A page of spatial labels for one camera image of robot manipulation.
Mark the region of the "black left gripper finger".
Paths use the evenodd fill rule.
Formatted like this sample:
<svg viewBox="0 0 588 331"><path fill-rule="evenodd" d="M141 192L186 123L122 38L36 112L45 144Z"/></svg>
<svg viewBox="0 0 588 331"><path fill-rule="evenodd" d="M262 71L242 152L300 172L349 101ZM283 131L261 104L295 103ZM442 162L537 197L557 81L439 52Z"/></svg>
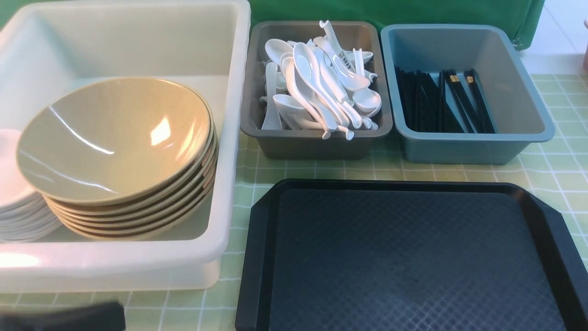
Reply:
<svg viewBox="0 0 588 331"><path fill-rule="evenodd" d="M46 312L1 314L2 331L125 331L124 306L117 301Z"/></svg>

